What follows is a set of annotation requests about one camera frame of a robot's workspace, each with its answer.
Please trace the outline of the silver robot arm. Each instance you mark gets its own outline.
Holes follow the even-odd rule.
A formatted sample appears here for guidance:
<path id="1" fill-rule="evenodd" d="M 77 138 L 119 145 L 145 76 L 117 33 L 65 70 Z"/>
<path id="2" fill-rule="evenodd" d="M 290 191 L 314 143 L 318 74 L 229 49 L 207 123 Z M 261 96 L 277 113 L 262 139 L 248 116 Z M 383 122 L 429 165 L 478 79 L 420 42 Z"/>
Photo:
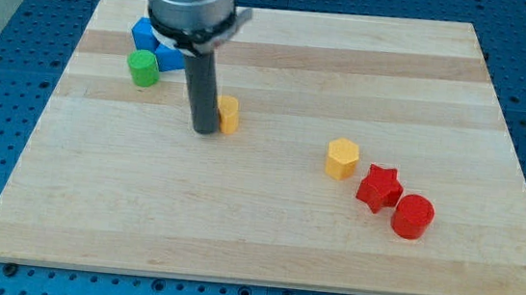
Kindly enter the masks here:
<path id="1" fill-rule="evenodd" d="M 192 124 L 198 134 L 219 130 L 215 50 L 237 20 L 234 0 L 147 0 L 154 37 L 183 55 Z"/>

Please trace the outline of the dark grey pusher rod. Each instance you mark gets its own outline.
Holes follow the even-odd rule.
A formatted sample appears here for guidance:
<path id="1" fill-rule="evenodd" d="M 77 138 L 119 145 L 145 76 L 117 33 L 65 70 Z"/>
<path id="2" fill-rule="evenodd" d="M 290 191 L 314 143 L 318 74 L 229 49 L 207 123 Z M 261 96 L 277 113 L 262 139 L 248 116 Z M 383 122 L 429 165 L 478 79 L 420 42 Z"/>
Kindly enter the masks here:
<path id="1" fill-rule="evenodd" d="M 215 54 L 184 57 L 187 93 L 194 130 L 213 134 L 219 130 L 219 106 Z"/>

